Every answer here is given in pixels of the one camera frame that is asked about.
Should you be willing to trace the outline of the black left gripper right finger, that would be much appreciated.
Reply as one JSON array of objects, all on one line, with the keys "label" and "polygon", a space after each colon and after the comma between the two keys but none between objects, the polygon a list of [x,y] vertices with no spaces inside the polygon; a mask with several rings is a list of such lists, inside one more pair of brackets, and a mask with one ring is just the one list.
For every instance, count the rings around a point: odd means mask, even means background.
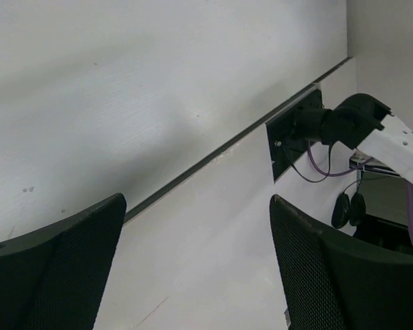
[{"label": "black left gripper right finger", "polygon": [[413,329],[413,256],[340,232],[273,195],[291,329]]}]

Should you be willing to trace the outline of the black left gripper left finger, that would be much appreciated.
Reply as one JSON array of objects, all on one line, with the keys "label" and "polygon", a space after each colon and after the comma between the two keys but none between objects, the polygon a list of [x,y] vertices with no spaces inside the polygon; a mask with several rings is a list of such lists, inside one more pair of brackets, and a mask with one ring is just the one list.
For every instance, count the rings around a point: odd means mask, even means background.
[{"label": "black left gripper left finger", "polygon": [[92,329],[126,208],[118,193],[0,242],[0,329]]}]

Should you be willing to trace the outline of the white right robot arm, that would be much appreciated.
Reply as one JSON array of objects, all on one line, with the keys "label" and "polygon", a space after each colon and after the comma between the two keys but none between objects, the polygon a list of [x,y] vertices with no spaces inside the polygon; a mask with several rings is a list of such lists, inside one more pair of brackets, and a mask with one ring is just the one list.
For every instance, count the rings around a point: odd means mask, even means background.
[{"label": "white right robot arm", "polygon": [[[341,143],[413,187],[413,131],[376,98],[358,93],[335,109],[302,100],[267,124],[274,176],[293,161],[296,141]],[[337,195],[329,224],[279,195],[270,223],[290,329],[413,329],[413,254],[380,245],[399,228],[366,220],[363,196]],[[413,220],[407,222],[413,247]]]}]

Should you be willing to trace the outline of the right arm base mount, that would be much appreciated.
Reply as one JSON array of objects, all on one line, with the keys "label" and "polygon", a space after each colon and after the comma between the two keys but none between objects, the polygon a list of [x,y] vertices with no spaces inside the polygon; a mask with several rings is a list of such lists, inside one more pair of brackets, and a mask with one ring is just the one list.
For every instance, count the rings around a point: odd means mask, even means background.
[{"label": "right arm base mount", "polygon": [[308,148],[307,141],[292,139],[296,112],[304,108],[322,107],[321,91],[319,89],[308,90],[289,102],[266,123],[274,181],[277,181],[283,172],[288,170],[289,160],[295,162]]}]

